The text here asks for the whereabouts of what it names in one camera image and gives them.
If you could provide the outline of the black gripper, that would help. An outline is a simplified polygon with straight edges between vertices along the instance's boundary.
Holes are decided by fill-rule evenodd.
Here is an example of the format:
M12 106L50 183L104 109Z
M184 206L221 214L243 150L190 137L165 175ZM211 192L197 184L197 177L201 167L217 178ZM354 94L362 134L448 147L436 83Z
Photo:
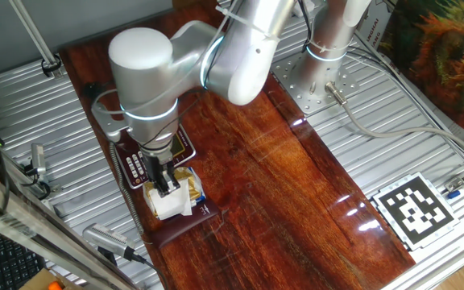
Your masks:
M148 179L161 197L180 188L180 183L175 177L173 154L169 148L150 150L141 147L140 151L143 153Z

